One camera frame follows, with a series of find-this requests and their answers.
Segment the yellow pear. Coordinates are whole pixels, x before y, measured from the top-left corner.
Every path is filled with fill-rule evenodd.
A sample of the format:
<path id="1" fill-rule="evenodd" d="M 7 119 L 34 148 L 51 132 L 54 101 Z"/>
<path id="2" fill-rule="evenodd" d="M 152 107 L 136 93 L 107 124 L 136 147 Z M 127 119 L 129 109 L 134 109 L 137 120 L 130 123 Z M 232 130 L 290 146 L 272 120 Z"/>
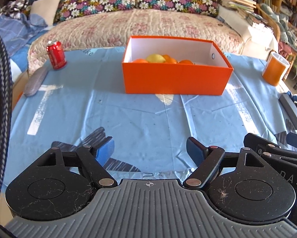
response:
<path id="1" fill-rule="evenodd" d="M 164 63 L 166 59 L 160 54 L 151 54 L 146 58 L 149 63 Z"/>

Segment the orange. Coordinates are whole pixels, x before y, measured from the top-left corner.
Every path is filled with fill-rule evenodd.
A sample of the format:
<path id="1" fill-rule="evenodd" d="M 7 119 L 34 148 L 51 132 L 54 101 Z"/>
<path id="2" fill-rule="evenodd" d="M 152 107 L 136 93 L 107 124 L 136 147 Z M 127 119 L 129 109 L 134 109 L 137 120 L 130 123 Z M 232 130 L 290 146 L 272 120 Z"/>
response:
<path id="1" fill-rule="evenodd" d="M 136 59 L 133 61 L 133 63 L 148 63 L 148 61 L 145 59 Z"/>
<path id="2" fill-rule="evenodd" d="M 181 60 L 179 61 L 179 64 L 194 64 L 194 63 L 190 60 Z"/>

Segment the grey remote control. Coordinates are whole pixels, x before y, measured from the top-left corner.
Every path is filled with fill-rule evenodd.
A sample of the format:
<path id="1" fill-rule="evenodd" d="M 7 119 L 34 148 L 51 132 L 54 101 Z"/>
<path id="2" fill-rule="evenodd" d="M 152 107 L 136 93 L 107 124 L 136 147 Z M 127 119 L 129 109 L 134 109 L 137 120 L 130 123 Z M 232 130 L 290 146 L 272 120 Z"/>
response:
<path id="1" fill-rule="evenodd" d="M 287 93 L 283 93 L 280 98 L 279 102 L 286 111 L 291 123 L 295 130 L 297 130 L 297 106 L 294 101 L 290 98 Z"/>

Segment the light blue tablecloth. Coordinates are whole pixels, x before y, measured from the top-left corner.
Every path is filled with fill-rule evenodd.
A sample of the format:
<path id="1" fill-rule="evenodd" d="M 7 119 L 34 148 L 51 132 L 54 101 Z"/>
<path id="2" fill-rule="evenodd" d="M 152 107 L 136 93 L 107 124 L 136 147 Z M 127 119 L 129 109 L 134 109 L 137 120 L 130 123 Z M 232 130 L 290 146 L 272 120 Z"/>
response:
<path id="1" fill-rule="evenodd" d="M 233 73 L 220 96 L 127 94 L 124 48 L 71 51 L 68 64 L 50 70 L 34 96 L 12 113 L 4 185 L 55 142 L 80 146 L 103 127 L 115 143 L 108 170 L 117 178 L 184 178 L 195 164 L 186 152 L 192 136 L 205 145 L 239 151 L 248 133 L 273 142 L 289 130 L 280 92 L 261 76 L 265 61 L 226 57 Z"/>

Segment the orange white cup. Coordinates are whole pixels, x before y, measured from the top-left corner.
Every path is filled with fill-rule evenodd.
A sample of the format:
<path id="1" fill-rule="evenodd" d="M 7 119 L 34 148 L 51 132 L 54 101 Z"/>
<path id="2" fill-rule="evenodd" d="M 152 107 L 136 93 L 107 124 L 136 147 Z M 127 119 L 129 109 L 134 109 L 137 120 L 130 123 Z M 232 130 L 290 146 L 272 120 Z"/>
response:
<path id="1" fill-rule="evenodd" d="M 267 64 L 262 71 L 263 79 L 272 86 L 277 86 L 284 77 L 290 63 L 280 54 L 272 51 L 267 59 Z"/>

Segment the rattan chair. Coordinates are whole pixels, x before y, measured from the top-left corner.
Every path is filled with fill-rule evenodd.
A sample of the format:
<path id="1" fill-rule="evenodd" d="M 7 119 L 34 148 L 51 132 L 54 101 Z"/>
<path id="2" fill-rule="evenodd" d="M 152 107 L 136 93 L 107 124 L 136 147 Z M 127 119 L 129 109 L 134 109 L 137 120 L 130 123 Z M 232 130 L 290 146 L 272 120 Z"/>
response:
<path id="1" fill-rule="evenodd" d="M 257 4 L 257 9 L 273 30 L 278 43 L 278 53 L 290 63 L 283 76 L 283 80 L 286 80 L 297 57 L 297 28 L 289 22 L 287 15 L 274 12 L 265 3 Z"/>

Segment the grey glasses case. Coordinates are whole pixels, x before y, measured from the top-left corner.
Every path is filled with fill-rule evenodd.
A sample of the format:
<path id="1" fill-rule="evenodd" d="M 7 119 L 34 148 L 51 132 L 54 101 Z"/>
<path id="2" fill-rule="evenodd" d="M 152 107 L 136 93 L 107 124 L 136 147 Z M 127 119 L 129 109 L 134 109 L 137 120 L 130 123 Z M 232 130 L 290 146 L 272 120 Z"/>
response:
<path id="1" fill-rule="evenodd" d="M 25 97 L 31 97 L 37 93 L 48 71 L 46 67 L 40 67 L 31 75 L 23 89 L 23 95 Z"/>

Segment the orange in box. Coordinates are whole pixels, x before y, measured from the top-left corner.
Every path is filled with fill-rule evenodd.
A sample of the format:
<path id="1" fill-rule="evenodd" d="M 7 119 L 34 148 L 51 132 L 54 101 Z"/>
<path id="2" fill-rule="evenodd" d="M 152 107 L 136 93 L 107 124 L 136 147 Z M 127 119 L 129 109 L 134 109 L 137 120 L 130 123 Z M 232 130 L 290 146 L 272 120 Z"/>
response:
<path id="1" fill-rule="evenodd" d="M 133 61 L 133 63 L 148 63 L 148 61 L 145 59 L 136 59 Z"/>

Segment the orange cardboard box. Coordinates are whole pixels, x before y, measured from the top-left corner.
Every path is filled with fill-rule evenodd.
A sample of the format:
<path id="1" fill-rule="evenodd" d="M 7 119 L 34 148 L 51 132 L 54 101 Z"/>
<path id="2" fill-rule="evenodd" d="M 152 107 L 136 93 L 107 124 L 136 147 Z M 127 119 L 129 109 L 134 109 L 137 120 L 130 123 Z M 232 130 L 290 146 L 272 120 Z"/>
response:
<path id="1" fill-rule="evenodd" d="M 160 54 L 164 63 L 133 63 Z M 179 64 L 190 60 L 194 64 Z M 122 60 L 126 93 L 220 96 L 233 67 L 211 40 L 131 36 Z"/>

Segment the red soda can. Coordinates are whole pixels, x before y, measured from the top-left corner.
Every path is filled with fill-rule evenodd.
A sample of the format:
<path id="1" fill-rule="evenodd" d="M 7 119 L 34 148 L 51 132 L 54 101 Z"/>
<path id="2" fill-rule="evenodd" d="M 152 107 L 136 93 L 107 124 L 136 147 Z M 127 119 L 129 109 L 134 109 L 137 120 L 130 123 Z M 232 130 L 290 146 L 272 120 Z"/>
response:
<path id="1" fill-rule="evenodd" d="M 60 41 L 48 41 L 46 51 L 54 70 L 60 70 L 67 64 L 65 53 Z"/>

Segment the sofa with quilted cover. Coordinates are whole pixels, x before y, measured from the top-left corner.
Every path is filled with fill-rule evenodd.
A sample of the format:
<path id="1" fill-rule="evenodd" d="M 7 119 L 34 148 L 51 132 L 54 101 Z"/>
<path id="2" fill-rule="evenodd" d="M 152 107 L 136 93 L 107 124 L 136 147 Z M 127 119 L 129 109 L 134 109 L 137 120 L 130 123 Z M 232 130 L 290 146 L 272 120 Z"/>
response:
<path id="1" fill-rule="evenodd" d="M 36 39 L 28 51 L 28 73 L 33 74 L 47 60 L 47 42 L 60 41 L 65 51 L 125 46 L 131 36 L 177 36 L 211 40 L 224 52 L 241 54 L 244 41 L 216 17 L 138 9 L 105 12 L 55 23 Z"/>

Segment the blue striped bedsheet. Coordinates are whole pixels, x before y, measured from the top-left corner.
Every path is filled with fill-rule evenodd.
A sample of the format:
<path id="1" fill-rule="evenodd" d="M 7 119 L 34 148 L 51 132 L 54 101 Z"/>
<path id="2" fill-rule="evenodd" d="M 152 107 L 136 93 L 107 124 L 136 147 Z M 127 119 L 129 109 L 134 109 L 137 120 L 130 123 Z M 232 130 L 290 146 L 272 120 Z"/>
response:
<path id="1" fill-rule="evenodd" d="M 28 51 L 30 45 L 48 30 L 50 30 L 50 27 L 37 14 L 28 17 L 21 14 L 19 19 L 5 15 L 0 16 L 0 37 L 7 48 L 11 64 L 13 106 L 17 103 L 28 81 Z"/>

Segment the beige pillow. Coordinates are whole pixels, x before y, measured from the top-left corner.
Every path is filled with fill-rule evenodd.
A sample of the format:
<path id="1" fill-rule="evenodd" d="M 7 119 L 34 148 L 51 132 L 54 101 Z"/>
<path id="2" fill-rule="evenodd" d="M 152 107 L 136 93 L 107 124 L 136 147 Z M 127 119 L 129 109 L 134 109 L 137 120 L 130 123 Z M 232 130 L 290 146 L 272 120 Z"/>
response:
<path id="1" fill-rule="evenodd" d="M 52 26 L 60 0 L 37 0 L 31 6 L 30 14 L 36 14 L 45 20 L 47 26 Z"/>

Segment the floral cushion left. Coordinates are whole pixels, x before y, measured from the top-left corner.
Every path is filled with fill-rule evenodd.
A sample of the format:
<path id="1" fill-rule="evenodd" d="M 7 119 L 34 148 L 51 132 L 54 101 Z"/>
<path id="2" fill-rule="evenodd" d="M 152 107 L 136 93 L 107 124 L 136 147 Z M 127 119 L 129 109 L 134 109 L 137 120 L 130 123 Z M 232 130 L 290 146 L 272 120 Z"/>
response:
<path id="1" fill-rule="evenodd" d="M 135 0 L 61 0 L 54 22 L 64 22 L 92 14 L 131 10 L 134 7 Z"/>

